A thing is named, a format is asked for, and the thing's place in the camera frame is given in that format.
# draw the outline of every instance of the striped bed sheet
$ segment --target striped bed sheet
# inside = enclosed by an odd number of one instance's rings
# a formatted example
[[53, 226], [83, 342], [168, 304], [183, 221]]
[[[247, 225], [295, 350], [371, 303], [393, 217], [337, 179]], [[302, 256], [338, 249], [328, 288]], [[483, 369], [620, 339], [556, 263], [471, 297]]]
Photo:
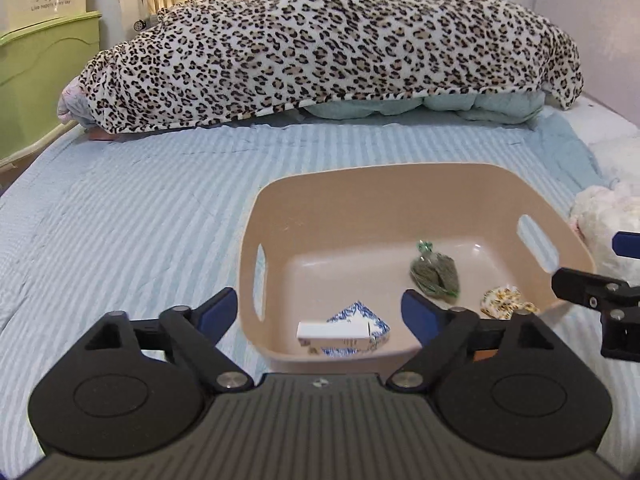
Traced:
[[[526, 128], [415, 117], [220, 126], [110, 143], [87, 142], [75, 128], [59, 139], [0, 199], [0, 470], [17, 476], [41, 456], [26, 416], [30, 391], [103, 313], [155, 317], [236, 284], [254, 198], [276, 178], [375, 164], [490, 162], [567, 215], [575, 190], [527, 146]], [[424, 183], [425, 195], [439, 184]], [[551, 259], [532, 226], [525, 235]], [[596, 313], [572, 307], [556, 318], [553, 327], [614, 397], [600, 453], [629, 472], [640, 455], [640, 367], [600, 357]], [[267, 371], [237, 323], [219, 348], [255, 379]]]

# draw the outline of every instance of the bolt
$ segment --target bolt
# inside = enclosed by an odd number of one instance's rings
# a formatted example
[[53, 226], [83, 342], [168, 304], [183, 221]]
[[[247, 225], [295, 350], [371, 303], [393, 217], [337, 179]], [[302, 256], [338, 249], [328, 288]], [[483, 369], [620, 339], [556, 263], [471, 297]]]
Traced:
[[399, 388], [417, 388], [424, 382], [424, 379], [416, 372], [398, 372], [391, 377], [391, 382]]
[[315, 386], [316, 388], [326, 388], [330, 383], [324, 377], [320, 377], [319, 379], [313, 381], [311, 384], [313, 384], [313, 386]]
[[224, 372], [220, 374], [216, 381], [220, 386], [227, 390], [235, 390], [247, 384], [249, 379], [242, 372]]
[[622, 312], [619, 308], [614, 308], [611, 312], [609, 312], [611, 319], [615, 319], [616, 321], [620, 321], [625, 317], [625, 313]]

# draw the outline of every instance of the blue and white packet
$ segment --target blue and white packet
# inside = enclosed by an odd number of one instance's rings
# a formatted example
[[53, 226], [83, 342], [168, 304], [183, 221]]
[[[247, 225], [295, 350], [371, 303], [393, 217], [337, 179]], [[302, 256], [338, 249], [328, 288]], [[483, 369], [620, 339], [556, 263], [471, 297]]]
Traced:
[[329, 357], [347, 357], [356, 353], [371, 352], [389, 339], [389, 325], [359, 301], [341, 310], [332, 318], [327, 319], [326, 322], [336, 323], [353, 319], [365, 319], [369, 322], [369, 333], [371, 336], [369, 348], [367, 350], [356, 350], [355, 348], [322, 348], [324, 355]]

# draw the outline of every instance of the basket handle hole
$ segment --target basket handle hole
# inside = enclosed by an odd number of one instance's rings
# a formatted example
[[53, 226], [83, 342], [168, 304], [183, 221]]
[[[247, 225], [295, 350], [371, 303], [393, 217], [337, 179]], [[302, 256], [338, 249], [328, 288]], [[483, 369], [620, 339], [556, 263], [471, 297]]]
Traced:
[[522, 215], [518, 220], [518, 236], [545, 272], [551, 274], [558, 270], [560, 267], [558, 249], [529, 215]]
[[255, 257], [254, 270], [254, 309], [260, 321], [264, 321], [264, 305], [262, 303], [262, 292], [264, 291], [264, 279], [266, 276], [267, 260], [264, 256], [262, 244], [258, 245]]

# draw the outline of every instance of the green plastic container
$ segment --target green plastic container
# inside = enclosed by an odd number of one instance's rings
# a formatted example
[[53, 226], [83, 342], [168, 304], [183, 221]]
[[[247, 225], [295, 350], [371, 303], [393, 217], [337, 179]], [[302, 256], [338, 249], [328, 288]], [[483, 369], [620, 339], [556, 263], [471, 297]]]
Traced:
[[99, 19], [86, 12], [0, 37], [0, 161], [60, 124], [60, 92], [98, 52]]

